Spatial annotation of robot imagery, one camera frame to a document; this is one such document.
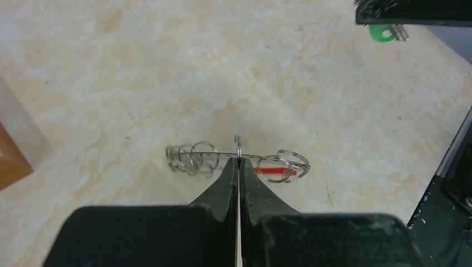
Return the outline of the large metal keyring red grip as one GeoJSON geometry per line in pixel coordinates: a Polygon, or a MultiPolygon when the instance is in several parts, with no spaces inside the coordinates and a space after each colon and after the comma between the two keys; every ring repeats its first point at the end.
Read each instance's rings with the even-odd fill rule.
{"type": "Polygon", "coordinates": [[[212,175],[222,160],[248,159],[253,164],[256,175],[273,184],[295,182],[311,170],[308,159],[295,151],[280,149],[273,155],[244,154],[239,136],[235,136],[234,143],[236,152],[228,153],[220,152],[208,141],[169,145],[165,148],[165,158],[171,171],[183,172],[189,176],[212,175]]]}

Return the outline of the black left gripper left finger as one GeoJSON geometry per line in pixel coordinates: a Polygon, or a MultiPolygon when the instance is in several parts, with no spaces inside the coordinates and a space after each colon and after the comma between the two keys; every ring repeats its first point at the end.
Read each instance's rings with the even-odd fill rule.
{"type": "Polygon", "coordinates": [[[187,205],[84,206],[44,266],[236,266],[238,161],[187,205]]]}

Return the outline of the green key tag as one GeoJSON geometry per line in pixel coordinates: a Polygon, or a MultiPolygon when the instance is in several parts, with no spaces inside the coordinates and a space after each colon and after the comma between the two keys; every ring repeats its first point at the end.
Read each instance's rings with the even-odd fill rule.
{"type": "Polygon", "coordinates": [[[396,40],[396,35],[392,32],[389,25],[369,24],[368,30],[371,38],[376,42],[391,42],[396,40]]]}

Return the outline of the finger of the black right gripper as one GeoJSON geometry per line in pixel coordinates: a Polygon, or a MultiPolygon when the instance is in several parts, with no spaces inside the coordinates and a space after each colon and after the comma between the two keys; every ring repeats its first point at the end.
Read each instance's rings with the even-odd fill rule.
{"type": "Polygon", "coordinates": [[[357,24],[471,26],[471,0],[370,0],[356,8],[357,24]]]}

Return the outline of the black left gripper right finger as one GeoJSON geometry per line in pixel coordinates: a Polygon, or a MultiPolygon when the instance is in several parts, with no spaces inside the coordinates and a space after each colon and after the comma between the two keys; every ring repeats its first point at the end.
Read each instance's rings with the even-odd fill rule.
{"type": "Polygon", "coordinates": [[[423,266],[403,222],[389,214],[301,213],[239,167],[244,266],[423,266]]]}

